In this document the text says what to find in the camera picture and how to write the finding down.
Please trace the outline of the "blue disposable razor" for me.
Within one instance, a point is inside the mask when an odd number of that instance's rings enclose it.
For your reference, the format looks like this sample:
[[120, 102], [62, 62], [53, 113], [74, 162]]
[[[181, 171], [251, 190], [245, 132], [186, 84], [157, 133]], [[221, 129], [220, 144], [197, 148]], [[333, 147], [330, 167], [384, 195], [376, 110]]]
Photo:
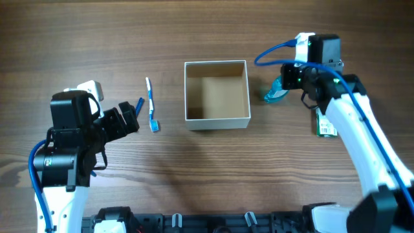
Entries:
[[139, 115], [139, 112], [140, 112], [143, 104], [144, 104], [144, 99], [143, 98], [139, 98], [139, 100], [138, 100], [138, 102], [136, 104], [136, 107], [135, 107], [135, 116], [136, 117]]

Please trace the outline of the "green white soap bar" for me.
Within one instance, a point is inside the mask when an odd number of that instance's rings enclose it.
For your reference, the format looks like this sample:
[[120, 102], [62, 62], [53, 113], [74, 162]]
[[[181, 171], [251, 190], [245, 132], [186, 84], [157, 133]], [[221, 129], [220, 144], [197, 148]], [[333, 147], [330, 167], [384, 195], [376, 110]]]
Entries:
[[337, 137], [337, 130], [333, 124], [322, 114], [320, 108], [316, 109], [316, 134], [319, 137]]

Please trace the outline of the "blue white toothbrush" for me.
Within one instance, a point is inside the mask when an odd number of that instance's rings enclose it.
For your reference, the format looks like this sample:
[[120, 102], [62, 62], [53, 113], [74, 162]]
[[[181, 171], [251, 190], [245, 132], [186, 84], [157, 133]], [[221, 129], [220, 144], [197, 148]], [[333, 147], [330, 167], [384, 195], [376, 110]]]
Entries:
[[147, 93], [148, 93], [148, 98], [149, 98], [149, 126], [150, 126], [151, 131], [154, 133], [154, 132], [158, 132], [160, 128], [159, 128], [158, 121], [153, 118], [153, 113], [154, 113], [153, 92], [151, 88], [151, 82], [148, 77], [146, 77], [146, 87], [147, 87]]

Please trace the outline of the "blue mouthwash bottle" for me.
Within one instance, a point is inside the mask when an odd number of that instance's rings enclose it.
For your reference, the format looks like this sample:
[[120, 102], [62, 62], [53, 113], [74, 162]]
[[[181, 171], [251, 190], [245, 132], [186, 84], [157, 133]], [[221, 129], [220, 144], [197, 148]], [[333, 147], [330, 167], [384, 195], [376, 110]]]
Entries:
[[281, 77], [278, 76], [273, 82], [270, 90], [264, 96], [264, 101], [267, 104], [276, 103], [282, 100], [287, 94], [289, 90], [285, 90], [282, 88]]

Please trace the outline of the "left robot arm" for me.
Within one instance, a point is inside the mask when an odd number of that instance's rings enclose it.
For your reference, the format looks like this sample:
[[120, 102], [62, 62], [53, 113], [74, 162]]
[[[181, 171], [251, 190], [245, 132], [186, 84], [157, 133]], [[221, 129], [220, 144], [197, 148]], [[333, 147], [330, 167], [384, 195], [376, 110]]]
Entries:
[[91, 104], [99, 101], [87, 91], [52, 96], [53, 125], [28, 159], [38, 232], [81, 232], [91, 177], [108, 165], [105, 145], [139, 129], [129, 102], [106, 111]]

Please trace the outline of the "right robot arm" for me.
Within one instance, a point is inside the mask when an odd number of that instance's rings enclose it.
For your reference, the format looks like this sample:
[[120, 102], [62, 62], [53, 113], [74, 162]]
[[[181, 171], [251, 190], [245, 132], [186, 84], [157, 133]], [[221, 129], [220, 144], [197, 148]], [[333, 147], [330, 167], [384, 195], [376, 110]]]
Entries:
[[354, 207], [310, 208], [316, 232], [412, 232], [413, 173], [399, 159], [371, 110], [365, 87], [354, 74], [342, 75], [315, 63], [286, 61], [284, 89], [301, 89], [317, 103], [345, 145], [362, 187]]

